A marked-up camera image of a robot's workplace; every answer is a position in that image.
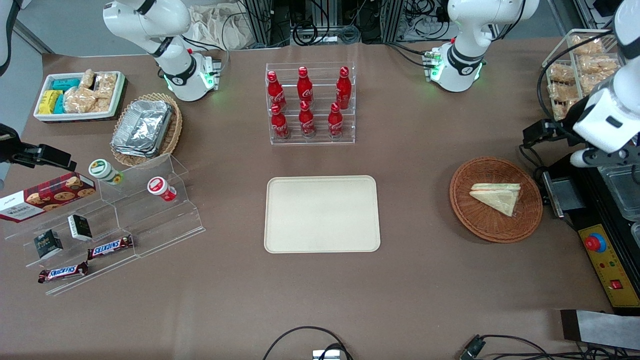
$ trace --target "coca-cola bottle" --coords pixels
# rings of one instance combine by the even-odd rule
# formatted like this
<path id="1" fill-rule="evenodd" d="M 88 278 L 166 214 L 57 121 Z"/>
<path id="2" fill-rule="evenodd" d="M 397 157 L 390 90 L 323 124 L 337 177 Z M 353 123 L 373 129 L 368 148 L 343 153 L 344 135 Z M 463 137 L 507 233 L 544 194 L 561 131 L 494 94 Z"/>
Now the coca-cola bottle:
<path id="1" fill-rule="evenodd" d="M 302 130 L 302 136 L 306 139 L 311 139 L 316 135 L 316 126 L 314 125 L 314 114 L 309 110 L 309 102 L 306 100 L 300 101 L 300 129 Z"/>
<path id="2" fill-rule="evenodd" d="M 331 104 L 331 113 L 329 113 L 329 137 L 332 141 L 342 138 L 342 114 L 340 106 L 337 102 Z"/>
<path id="3" fill-rule="evenodd" d="M 280 105 L 280 109 L 287 107 L 287 101 L 284 98 L 284 89 L 278 81 L 278 76 L 275 71 L 269 71 L 267 73 L 267 80 L 269 86 L 267 86 L 267 92 L 269 93 L 269 100 L 272 104 Z"/>
<path id="4" fill-rule="evenodd" d="M 271 127 L 273 134 L 278 139 L 288 139 L 291 136 L 287 127 L 287 118 L 280 112 L 280 105 L 271 105 Z"/>
<path id="5" fill-rule="evenodd" d="M 340 78 L 335 85 L 336 101 L 340 105 L 340 109 L 349 108 L 349 98 L 351 97 L 351 80 L 349 79 L 349 68 L 343 66 L 340 68 Z"/>
<path id="6" fill-rule="evenodd" d="M 298 97 L 300 101 L 308 101 L 309 107 L 314 107 L 314 85 L 308 77 L 308 70 L 301 66 L 298 68 Z"/>

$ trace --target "blue package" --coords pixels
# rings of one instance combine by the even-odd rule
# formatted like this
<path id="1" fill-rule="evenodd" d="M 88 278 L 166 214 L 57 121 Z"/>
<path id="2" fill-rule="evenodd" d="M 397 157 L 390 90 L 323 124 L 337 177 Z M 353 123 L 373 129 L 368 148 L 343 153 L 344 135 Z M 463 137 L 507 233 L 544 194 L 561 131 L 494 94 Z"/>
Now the blue package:
<path id="1" fill-rule="evenodd" d="M 56 100 L 56 107 L 53 108 L 54 114 L 64 114 L 65 113 L 65 96 L 58 96 L 58 100 Z"/>
<path id="2" fill-rule="evenodd" d="M 58 79 L 51 83 L 51 90 L 67 91 L 78 85 L 80 85 L 80 79 Z"/>

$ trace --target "small black box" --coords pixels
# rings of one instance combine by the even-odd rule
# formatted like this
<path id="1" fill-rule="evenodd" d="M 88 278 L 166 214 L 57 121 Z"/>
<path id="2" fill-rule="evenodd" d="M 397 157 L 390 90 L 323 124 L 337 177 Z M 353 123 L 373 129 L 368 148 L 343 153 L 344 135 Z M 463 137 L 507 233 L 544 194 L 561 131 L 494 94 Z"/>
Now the small black box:
<path id="1" fill-rule="evenodd" d="M 47 259 L 54 254 L 62 251 L 62 242 L 58 237 L 58 233 L 53 230 L 48 230 L 46 233 L 38 235 L 33 239 L 36 244 L 36 250 L 40 259 Z"/>
<path id="2" fill-rule="evenodd" d="M 89 221 L 80 215 L 69 215 L 69 227 L 71 228 L 71 237 L 74 239 L 89 241 L 93 238 Z"/>

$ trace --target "red emergency stop button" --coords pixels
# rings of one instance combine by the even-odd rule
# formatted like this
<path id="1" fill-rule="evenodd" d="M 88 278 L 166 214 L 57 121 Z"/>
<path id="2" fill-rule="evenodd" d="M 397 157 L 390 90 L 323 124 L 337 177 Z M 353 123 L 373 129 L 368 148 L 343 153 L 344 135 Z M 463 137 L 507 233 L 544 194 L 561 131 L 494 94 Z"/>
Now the red emergency stop button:
<path id="1" fill-rule="evenodd" d="M 612 280 L 611 281 L 611 288 L 613 290 L 620 290 L 622 289 L 622 282 L 620 282 L 620 280 Z"/>
<path id="2" fill-rule="evenodd" d="M 604 241 L 602 235 L 598 233 L 589 234 L 589 236 L 584 239 L 584 246 L 595 252 L 604 252 L 607 250 L 607 242 Z"/>

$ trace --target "walkers cookie box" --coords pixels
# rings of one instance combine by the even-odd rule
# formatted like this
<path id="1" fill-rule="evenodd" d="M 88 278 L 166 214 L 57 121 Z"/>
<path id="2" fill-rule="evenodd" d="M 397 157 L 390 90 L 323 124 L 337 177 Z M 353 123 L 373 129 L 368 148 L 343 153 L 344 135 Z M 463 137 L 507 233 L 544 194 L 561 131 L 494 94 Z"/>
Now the walkers cookie box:
<path id="1" fill-rule="evenodd" d="M 95 193 L 95 184 L 70 172 L 0 199 L 0 218 L 21 222 Z"/>

